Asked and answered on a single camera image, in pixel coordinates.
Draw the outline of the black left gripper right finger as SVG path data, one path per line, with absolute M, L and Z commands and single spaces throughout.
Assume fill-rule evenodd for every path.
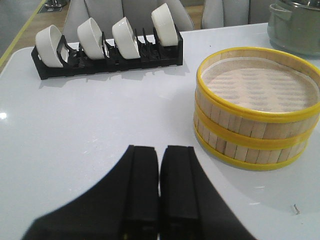
M 160 169 L 160 239 L 253 240 L 191 146 L 169 145 Z

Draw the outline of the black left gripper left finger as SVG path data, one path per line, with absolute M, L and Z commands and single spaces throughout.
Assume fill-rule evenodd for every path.
M 159 167 L 153 147 L 129 145 L 96 185 L 36 219 L 24 240 L 156 240 Z

